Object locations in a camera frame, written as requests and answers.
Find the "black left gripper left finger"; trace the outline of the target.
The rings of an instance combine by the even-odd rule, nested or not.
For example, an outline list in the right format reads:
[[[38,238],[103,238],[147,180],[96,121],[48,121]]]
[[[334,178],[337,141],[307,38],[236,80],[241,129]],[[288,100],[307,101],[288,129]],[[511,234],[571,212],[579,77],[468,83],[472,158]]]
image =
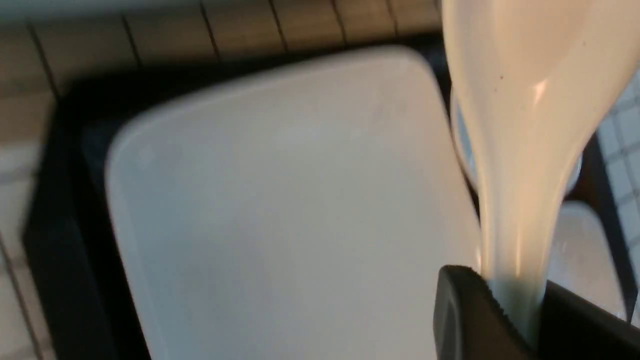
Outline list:
[[[533,349],[486,281],[468,266],[439,269],[433,310],[438,360],[532,360]]]

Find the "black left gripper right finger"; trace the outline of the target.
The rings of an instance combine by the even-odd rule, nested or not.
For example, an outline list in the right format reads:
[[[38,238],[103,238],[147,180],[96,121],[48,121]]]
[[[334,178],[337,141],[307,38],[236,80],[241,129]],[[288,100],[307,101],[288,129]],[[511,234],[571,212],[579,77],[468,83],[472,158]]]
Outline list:
[[[553,281],[542,301],[541,360],[638,360],[639,328]]]

